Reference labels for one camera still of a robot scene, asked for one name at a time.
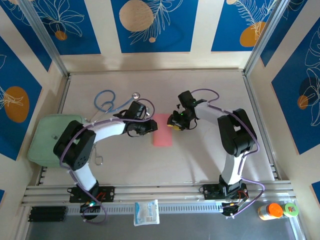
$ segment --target orange bottle cap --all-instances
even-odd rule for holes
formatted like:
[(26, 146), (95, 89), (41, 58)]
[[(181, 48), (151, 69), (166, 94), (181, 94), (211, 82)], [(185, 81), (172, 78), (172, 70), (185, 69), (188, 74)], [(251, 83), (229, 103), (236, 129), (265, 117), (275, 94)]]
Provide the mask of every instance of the orange bottle cap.
[(274, 216), (276, 218), (281, 218), (284, 214), (282, 207), (277, 203), (271, 203), (268, 206), (268, 212), (271, 216)]

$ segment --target bottle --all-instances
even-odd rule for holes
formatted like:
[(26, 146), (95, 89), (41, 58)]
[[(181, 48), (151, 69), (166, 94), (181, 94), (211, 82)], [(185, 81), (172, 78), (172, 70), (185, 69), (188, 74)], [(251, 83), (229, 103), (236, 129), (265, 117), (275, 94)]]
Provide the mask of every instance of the bottle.
[(298, 207), (293, 203), (286, 203), (281, 205), (283, 210), (283, 217), (284, 218), (293, 218), (298, 216), (299, 209)]
[(279, 219), (283, 216), (283, 209), (278, 203), (271, 203), (258, 208), (258, 215), (262, 220)]

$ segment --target pink sponge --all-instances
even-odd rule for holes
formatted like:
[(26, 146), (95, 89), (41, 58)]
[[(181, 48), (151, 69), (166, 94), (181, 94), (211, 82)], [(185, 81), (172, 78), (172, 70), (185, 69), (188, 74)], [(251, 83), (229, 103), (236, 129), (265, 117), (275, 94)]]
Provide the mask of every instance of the pink sponge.
[(158, 124), (158, 130), (153, 132), (153, 145), (155, 147), (172, 146), (172, 127), (167, 126), (170, 114), (156, 114), (153, 119)]

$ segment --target green bottle cap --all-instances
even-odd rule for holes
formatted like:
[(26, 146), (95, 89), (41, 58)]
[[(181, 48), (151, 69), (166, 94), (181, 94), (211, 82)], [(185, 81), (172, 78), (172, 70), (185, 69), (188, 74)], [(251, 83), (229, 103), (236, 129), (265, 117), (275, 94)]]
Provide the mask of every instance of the green bottle cap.
[(298, 207), (293, 203), (286, 203), (282, 205), (283, 214), (288, 218), (296, 217), (299, 214)]

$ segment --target light green plastic tray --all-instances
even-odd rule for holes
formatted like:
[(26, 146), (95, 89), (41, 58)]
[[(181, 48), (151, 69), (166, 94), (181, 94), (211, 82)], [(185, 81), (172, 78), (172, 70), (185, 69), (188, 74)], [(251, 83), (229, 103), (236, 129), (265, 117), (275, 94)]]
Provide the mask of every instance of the light green plastic tray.
[(53, 114), (42, 118), (33, 136), (28, 159), (43, 167), (59, 168), (59, 158), (53, 152), (54, 146), (73, 120), (85, 122), (81, 116), (69, 114)]

